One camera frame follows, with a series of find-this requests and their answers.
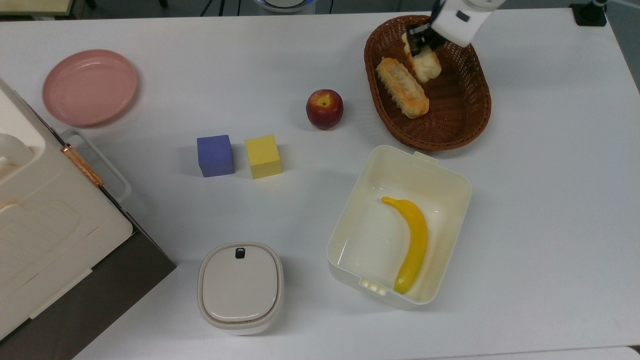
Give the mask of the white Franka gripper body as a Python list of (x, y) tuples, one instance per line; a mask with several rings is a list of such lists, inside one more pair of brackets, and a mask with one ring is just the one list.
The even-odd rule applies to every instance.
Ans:
[(467, 47), (503, 0), (439, 0), (430, 28), (447, 41)]

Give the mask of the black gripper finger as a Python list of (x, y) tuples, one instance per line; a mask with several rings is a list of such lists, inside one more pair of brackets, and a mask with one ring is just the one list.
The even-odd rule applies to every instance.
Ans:
[(429, 23), (424, 23), (423, 25), (418, 25), (417, 23), (407, 25), (406, 27), (407, 43), (429, 44), (432, 39), (432, 35), (430, 31), (431, 31), (431, 25)]
[(411, 55), (417, 57), (426, 49), (435, 51), (446, 42), (441, 35), (411, 35)]

